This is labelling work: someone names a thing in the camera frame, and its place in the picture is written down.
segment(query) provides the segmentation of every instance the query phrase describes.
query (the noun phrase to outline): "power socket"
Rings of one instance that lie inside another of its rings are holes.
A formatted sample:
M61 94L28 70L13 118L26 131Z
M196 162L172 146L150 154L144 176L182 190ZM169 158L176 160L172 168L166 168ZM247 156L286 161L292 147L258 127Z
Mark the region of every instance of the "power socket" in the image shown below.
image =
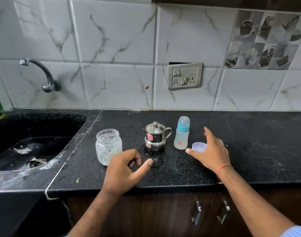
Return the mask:
M200 87L202 63L168 65L168 90Z

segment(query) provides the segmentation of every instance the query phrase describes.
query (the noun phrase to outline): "light blue sleeve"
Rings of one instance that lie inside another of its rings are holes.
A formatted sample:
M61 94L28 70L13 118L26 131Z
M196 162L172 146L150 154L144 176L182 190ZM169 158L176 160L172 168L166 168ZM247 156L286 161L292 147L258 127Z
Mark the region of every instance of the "light blue sleeve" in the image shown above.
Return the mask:
M291 227L280 237L301 237L301 226Z

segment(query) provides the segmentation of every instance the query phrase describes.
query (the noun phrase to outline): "white marble tile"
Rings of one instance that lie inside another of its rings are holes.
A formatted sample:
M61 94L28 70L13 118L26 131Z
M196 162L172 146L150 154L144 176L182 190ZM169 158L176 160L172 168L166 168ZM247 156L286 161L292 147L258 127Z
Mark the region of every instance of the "white marble tile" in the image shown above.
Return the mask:
M0 73L6 80L10 98L18 108L87 108L79 63L42 62L58 80L60 91L45 93L42 86L47 83L45 73L30 63L22 66L18 61L0 61Z
M167 90L167 66L156 66L154 110L213 110L221 72L221 68L204 68L201 87Z
M301 111L301 71L287 71L272 111Z
M156 6L71 0L82 62L154 62Z
M223 67L236 13L234 8L159 4L155 63Z
M9 95L6 91L6 88L0 78L0 101L5 111L13 108L12 103L10 101Z
M68 0L0 0L0 58L77 61Z
M214 110L269 111L286 71L224 69Z
M90 109L149 110L153 66L82 63Z

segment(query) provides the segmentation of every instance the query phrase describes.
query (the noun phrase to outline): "pink sticker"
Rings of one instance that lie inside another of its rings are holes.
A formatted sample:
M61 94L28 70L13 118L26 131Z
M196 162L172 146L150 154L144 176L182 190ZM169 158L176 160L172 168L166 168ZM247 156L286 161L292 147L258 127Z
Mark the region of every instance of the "pink sticker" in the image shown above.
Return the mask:
M153 140L153 136L150 133L147 133L147 138L152 141Z

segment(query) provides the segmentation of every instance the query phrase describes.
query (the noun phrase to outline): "faucet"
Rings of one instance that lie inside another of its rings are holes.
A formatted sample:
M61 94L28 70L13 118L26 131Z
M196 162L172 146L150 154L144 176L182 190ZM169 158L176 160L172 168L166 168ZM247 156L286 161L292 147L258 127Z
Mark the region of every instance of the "faucet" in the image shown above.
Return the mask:
M54 80L52 74L50 73L49 69L46 68L41 62L38 60L32 59L32 58L23 58L20 60L20 65L28 66L29 63L32 62L35 65L39 66L44 72L47 77L47 84L42 86L43 91L49 93L52 91L60 91L61 90L61 84L59 81Z

